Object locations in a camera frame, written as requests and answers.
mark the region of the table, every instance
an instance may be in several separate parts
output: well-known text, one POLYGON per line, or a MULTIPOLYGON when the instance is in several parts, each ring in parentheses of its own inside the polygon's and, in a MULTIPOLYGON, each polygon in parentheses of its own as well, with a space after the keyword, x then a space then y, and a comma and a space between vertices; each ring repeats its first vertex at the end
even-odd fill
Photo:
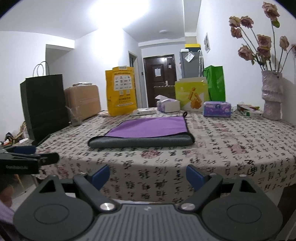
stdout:
POLYGON ((180 203, 194 191, 185 178, 193 164, 199 170, 224 178, 250 177, 265 192, 296 183, 296 129, 282 121, 251 118, 234 112, 231 118, 203 117, 188 112, 187 124, 196 138, 187 147, 92 149, 87 141, 103 135, 124 120, 167 115, 95 116, 78 127, 53 134, 37 148, 57 152, 59 163, 44 166, 39 178, 72 178, 91 172, 101 163, 110 166, 109 181, 101 192, 111 198, 180 203))

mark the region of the brown door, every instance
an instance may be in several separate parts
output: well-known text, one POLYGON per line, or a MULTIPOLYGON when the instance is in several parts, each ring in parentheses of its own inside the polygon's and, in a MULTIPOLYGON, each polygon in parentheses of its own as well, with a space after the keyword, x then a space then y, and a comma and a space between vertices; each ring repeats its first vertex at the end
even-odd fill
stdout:
POLYGON ((175 85, 177 81, 174 55, 144 58, 144 68, 148 107, 156 107, 154 87, 175 85))

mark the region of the ceiling light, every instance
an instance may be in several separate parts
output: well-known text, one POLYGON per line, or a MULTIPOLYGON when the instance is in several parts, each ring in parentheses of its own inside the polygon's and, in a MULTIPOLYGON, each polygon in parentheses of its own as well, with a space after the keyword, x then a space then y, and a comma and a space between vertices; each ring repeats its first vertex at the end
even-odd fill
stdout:
POLYGON ((126 27, 144 16, 149 0, 99 0, 90 9, 90 16, 100 27, 126 27))

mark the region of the pink textured vase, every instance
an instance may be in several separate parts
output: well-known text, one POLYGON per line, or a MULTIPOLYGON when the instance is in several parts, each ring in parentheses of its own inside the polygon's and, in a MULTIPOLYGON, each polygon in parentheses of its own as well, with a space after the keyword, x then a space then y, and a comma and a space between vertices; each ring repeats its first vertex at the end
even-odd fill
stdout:
POLYGON ((283 102, 282 74, 270 70, 262 71, 262 99, 265 100, 263 116, 278 121, 281 119, 283 102))

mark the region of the dried flower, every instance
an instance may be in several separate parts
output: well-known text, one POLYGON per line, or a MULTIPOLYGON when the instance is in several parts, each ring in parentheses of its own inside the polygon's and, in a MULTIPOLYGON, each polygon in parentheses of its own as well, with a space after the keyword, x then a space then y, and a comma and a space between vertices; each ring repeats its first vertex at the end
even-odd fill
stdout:
POLYGON ((231 35, 234 38, 240 39, 242 38, 242 31, 239 28, 231 27, 231 35))
POLYGON ((271 38, 265 35, 257 34, 259 46, 271 48, 271 38))
POLYGON ((240 27, 240 19, 235 16, 230 17, 229 18, 229 25, 234 28, 240 27))
POLYGON ((270 48, 259 46, 257 48, 258 54, 264 56, 266 59, 270 59, 270 48))
POLYGON ((241 17, 241 25, 247 28, 252 28, 252 24, 254 24, 253 20, 249 16, 241 17))
POLYGON ((277 21, 277 17, 280 15, 277 11, 276 5, 263 2, 262 8, 264 9, 264 13, 268 18, 270 18, 272 21, 277 21))
POLYGON ((239 56, 245 60, 254 60, 253 52, 246 46, 243 45, 239 51, 239 56))
POLYGON ((283 48, 285 51, 287 51, 287 48, 289 47, 290 43, 289 43, 286 36, 282 36, 279 39, 279 45, 281 46, 281 48, 283 48))

